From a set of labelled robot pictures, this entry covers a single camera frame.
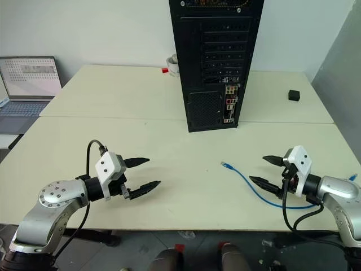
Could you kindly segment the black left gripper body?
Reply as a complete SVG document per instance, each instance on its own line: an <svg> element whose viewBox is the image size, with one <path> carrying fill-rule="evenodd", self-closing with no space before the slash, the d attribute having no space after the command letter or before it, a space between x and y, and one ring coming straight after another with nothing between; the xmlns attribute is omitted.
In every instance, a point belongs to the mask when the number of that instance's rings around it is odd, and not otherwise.
<svg viewBox="0 0 361 271"><path fill-rule="evenodd" d="M114 178L108 185L110 196L122 195L125 199L130 199L130 190L125 185L126 181L124 174Z"/></svg>

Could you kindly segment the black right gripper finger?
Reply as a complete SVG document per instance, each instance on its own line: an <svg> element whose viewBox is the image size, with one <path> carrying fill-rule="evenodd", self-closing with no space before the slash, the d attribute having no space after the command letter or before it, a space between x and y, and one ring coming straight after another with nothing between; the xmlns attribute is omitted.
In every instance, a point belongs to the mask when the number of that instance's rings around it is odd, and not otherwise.
<svg viewBox="0 0 361 271"><path fill-rule="evenodd" d="M254 184L259 186L261 189L274 194L279 199L283 197L283 190L280 187L270 183L268 180L256 176L250 176L249 178Z"/></svg>
<svg viewBox="0 0 361 271"><path fill-rule="evenodd" d="M272 165L276 165L278 167L284 167L284 158L280 157L280 156L275 156L275 155L267 155L267 156L263 156L262 159L264 159L265 161L269 162Z"/></svg>

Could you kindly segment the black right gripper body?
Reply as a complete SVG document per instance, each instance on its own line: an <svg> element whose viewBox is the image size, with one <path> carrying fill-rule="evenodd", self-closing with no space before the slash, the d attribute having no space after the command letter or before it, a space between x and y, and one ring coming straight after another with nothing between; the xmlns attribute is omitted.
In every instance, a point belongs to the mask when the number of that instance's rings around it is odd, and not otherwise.
<svg viewBox="0 0 361 271"><path fill-rule="evenodd" d="M283 196L284 191L290 192L292 194L296 193L297 190L297 186L298 186L298 181L299 178L297 176L297 168L295 165L289 165L289 166L284 166L284 170L281 174L282 176L282 187L281 190L279 192L279 196ZM288 188L285 189L285 182L288 181Z"/></svg>

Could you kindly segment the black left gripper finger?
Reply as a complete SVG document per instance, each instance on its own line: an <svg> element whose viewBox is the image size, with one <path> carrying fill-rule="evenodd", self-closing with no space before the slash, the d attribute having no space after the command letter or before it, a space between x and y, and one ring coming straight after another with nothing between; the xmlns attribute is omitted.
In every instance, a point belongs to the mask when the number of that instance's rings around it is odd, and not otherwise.
<svg viewBox="0 0 361 271"><path fill-rule="evenodd" d="M138 189L136 189L134 191L129 190L129 199L133 200L135 198L141 197L141 196L149 193L150 191L155 189L160 183L161 183L161 181L152 181L152 182L149 182L147 184L140 186Z"/></svg>
<svg viewBox="0 0 361 271"><path fill-rule="evenodd" d="M148 158L128 158L124 160L124 163L127 168L133 168L137 167L141 164L144 164L146 162L150 161Z"/></svg>

